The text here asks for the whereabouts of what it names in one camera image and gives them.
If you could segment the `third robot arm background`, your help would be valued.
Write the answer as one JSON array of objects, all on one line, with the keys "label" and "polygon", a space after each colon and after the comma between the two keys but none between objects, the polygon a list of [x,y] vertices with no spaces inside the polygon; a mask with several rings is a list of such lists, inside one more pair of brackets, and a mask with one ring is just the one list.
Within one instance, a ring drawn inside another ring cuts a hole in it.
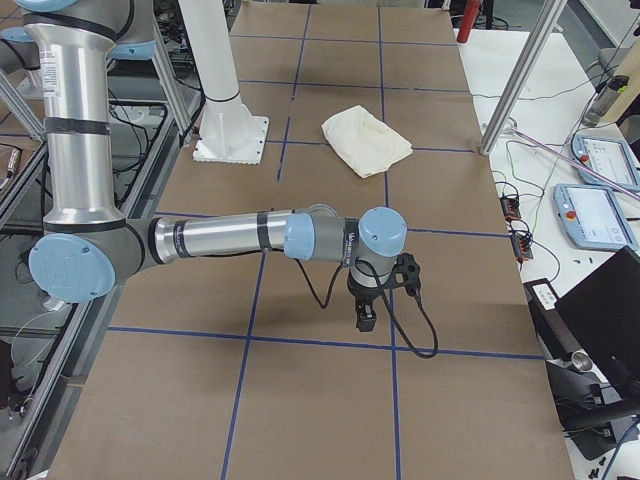
[{"label": "third robot arm background", "polygon": [[1,31],[1,70],[24,98],[43,99],[39,49],[24,27]]}]

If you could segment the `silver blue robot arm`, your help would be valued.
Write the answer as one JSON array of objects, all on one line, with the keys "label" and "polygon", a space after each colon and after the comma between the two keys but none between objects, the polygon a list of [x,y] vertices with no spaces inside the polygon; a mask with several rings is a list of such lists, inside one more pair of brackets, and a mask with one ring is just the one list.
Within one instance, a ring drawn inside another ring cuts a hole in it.
[{"label": "silver blue robot arm", "polygon": [[107,57],[118,47],[156,51],[149,1],[25,1],[24,27],[39,49],[52,207],[31,249],[38,286],[70,303],[104,296],[137,272],[179,258],[281,251],[298,264],[334,262],[349,272],[356,325],[374,328],[375,299],[395,288],[418,297],[420,268],[405,252],[407,227],[377,207],[358,219],[332,208],[213,218],[130,220],[115,204]]}]

